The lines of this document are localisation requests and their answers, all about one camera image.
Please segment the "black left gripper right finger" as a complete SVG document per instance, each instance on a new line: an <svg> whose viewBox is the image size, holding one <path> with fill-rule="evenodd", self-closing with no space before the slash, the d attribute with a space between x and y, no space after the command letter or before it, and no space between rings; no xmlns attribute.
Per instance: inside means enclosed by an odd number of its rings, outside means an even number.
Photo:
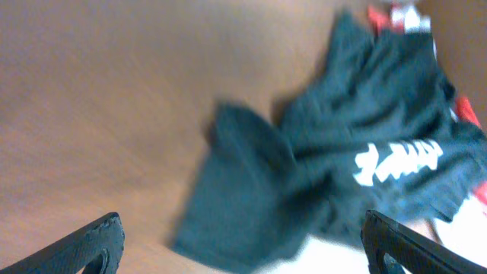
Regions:
<svg viewBox="0 0 487 274"><path fill-rule="evenodd" d="M361 241L372 274L486 274L485 267L375 210L365 214Z"/></svg>

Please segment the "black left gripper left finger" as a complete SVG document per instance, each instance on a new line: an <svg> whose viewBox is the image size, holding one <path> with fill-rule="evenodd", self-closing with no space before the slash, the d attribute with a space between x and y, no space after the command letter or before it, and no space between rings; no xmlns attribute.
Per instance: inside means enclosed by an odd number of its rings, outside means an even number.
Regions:
<svg viewBox="0 0 487 274"><path fill-rule="evenodd" d="M125 231L110 212L42 250L5 267L1 274L111 274L123 256Z"/></svg>

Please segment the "dark green t-shirt white print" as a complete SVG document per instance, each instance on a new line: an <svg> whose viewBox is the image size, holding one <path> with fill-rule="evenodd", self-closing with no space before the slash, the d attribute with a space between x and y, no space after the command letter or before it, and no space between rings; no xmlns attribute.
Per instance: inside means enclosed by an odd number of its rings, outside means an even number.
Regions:
<svg viewBox="0 0 487 274"><path fill-rule="evenodd" d="M366 212L452 221L486 179L486 137L454 119L427 32L337 17L324 72L278 125L222 104L173 251L227 272L292 258L313 235L361 246Z"/></svg>

